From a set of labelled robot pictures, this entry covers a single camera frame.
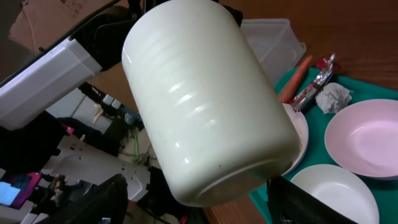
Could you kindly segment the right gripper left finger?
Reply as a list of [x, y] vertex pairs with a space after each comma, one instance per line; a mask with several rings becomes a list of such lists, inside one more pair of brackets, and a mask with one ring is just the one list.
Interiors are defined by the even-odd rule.
[[109, 218], [122, 224], [128, 205], [127, 182], [116, 174], [63, 210], [40, 221], [41, 224], [90, 224]]

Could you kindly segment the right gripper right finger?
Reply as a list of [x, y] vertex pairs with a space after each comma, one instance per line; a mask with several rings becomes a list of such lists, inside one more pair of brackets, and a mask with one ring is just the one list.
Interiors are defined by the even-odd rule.
[[267, 194], [267, 205], [274, 224], [354, 224], [354, 221], [281, 176], [267, 181]]

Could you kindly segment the white bowl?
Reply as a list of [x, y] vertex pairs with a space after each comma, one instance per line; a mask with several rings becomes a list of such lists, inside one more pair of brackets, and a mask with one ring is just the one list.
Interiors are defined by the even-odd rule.
[[299, 171], [291, 182], [356, 223], [379, 223], [379, 210], [368, 186], [350, 171], [317, 164]]

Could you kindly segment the orange carrot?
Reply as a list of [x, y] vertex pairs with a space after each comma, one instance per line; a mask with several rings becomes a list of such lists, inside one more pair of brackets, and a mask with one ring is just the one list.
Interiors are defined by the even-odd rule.
[[313, 56], [308, 56], [296, 69], [290, 80], [285, 84], [282, 91], [279, 93], [279, 101], [288, 103], [294, 96], [299, 87], [305, 73], [307, 72]]

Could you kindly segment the white cup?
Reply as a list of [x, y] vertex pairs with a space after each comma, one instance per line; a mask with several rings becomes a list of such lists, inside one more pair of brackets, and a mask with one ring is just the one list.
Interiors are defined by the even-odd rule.
[[173, 0], [131, 28], [124, 73], [174, 198], [209, 207], [290, 169], [299, 136], [232, 14]]

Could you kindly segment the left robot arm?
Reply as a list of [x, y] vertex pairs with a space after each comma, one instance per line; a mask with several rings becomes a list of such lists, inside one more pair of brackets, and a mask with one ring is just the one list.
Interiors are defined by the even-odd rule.
[[9, 40], [34, 56], [1, 81], [1, 127], [29, 124], [82, 83], [121, 63], [141, 1], [22, 1]]

